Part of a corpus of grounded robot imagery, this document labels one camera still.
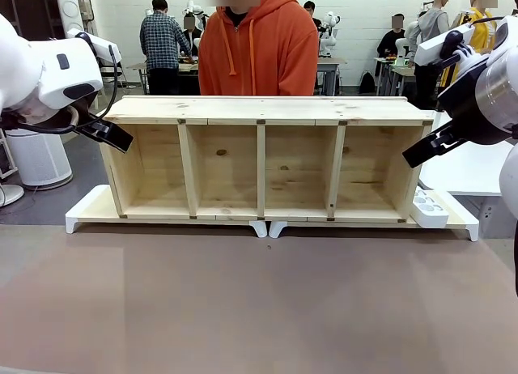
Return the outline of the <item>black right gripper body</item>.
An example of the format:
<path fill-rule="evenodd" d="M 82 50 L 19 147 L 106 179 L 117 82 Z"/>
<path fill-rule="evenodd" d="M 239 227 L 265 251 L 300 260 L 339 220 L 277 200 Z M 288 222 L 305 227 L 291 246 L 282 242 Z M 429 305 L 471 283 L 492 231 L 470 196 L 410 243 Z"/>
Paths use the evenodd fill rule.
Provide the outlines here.
<path fill-rule="evenodd" d="M 439 95 L 458 134 L 478 145 L 507 138 L 507 57 L 461 57 L 456 80 Z"/>

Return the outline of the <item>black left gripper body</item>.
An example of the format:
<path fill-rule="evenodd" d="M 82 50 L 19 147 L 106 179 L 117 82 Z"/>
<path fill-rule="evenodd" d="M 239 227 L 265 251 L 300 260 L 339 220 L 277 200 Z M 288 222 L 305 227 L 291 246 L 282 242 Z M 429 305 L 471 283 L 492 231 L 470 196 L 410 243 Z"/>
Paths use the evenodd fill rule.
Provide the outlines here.
<path fill-rule="evenodd" d="M 80 127 L 90 125 L 96 121 L 104 121 L 104 117 L 112 107 L 112 102 L 109 102 L 104 111 L 92 114 L 90 112 L 90 104 L 91 102 L 87 98 L 82 98 L 66 107 L 66 114 L 70 115 L 70 124 L 66 127 L 67 132 L 80 134 Z"/>

